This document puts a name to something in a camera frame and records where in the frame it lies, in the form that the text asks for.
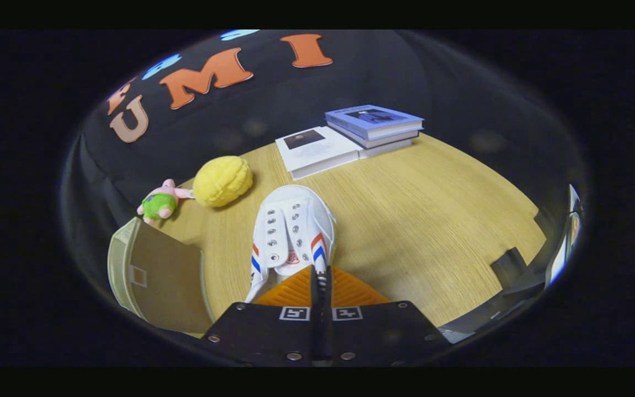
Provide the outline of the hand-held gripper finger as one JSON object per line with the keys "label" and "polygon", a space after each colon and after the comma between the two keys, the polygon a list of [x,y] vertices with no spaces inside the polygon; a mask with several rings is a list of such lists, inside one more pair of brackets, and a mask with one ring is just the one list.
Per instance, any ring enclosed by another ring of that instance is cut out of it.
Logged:
{"label": "hand-held gripper finger", "polygon": [[201,350],[227,366],[310,367],[321,296],[313,267],[279,285],[297,286],[304,303],[234,303],[200,339]]}
{"label": "hand-held gripper finger", "polygon": [[388,300],[332,268],[323,292],[323,357],[333,367],[420,366],[451,349],[438,327],[408,300]]}

